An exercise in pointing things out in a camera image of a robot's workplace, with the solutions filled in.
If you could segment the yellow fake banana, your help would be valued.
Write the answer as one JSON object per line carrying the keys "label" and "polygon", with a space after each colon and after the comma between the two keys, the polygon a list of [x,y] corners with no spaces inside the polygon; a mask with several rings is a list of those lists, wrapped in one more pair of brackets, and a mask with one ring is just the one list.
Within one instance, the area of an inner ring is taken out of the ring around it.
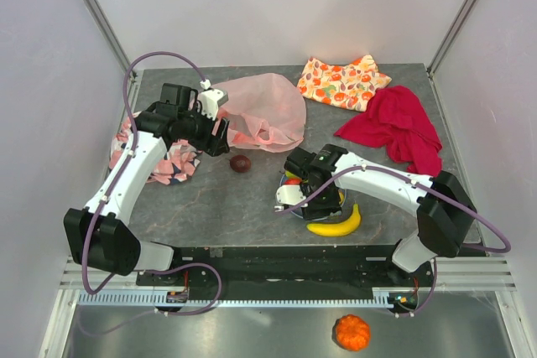
{"label": "yellow fake banana", "polygon": [[343,237],[350,235],[357,230],[362,222],[358,204],[352,207],[351,215],[344,221],[332,224],[309,223],[306,225],[308,231],[323,237]]}

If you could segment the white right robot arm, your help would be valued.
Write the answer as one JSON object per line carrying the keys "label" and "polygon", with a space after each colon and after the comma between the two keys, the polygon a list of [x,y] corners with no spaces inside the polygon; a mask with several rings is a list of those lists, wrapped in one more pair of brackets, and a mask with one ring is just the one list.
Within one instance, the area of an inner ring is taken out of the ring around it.
{"label": "white right robot arm", "polygon": [[284,168],[300,179],[276,191],[275,211],[300,210],[305,220],[341,212],[342,190],[385,201],[411,214],[417,228],[398,241],[384,264],[393,285],[404,285],[434,257],[456,257],[464,247],[476,208],[459,179],[446,171],[435,177],[409,174],[372,163],[345,148],[327,144],[318,153],[294,149]]}

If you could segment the pink translucent plastic bag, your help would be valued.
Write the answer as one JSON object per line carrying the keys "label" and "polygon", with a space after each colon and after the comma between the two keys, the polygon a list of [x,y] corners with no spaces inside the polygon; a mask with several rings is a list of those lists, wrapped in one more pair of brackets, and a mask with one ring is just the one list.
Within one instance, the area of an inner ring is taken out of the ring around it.
{"label": "pink translucent plastic bag", "polygon": [[218,116],[229,121],[227,142],[232,148],[283,153],[304,140],[306,106],[299,89],[275,73],[245,76],[213,86],[228,101]]}

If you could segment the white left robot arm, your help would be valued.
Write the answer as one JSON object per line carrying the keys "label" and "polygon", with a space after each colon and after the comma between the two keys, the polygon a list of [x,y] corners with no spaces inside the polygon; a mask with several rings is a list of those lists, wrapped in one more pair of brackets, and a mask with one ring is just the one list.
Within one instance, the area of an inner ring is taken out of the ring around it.
{"label": "white left robot arm", "polygon": [[147,179],[174,143],[185,140],[210,156],[228,153],[229,121],[217,116],[227,100],[223,90],[163,85],[159,100],[134,118],[136,131],[101,188],[82,209],[65,214],[75,263],[121,276],[154,270],[166,285],[181,281],[184,265],[174,249],[140,241],[128,224]]}

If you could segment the red fake apple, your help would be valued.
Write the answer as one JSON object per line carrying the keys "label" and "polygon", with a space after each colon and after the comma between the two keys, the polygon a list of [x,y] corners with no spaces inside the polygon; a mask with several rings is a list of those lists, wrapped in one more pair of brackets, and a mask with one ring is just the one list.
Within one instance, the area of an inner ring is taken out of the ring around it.
{"label": "red fake apple", "polygon": [[288,178],[283,182],[283,185],[299,185],[302,183],[302,180],[299,178]]}

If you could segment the dark purple fake fruit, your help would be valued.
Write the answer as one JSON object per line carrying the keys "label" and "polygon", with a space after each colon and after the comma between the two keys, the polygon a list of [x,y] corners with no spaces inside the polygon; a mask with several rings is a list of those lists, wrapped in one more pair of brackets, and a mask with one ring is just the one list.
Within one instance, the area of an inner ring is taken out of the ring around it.
{"label": "dark purple fake fruit", "polygon": [[248,172],[252,167],[251,160],[242,154],[231,157],[229,163],[230,168],[240,174]]}

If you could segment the yellow fake mango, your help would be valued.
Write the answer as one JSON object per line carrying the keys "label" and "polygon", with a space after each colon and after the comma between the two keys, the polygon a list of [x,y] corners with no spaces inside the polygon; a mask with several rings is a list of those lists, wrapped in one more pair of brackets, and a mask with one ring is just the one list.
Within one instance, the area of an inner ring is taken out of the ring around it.
{"label": "yellow fake mango", "polygon": [[339,205],[343,205],[345,202],[345,194],[341,190],[338,191],[339,194]]}

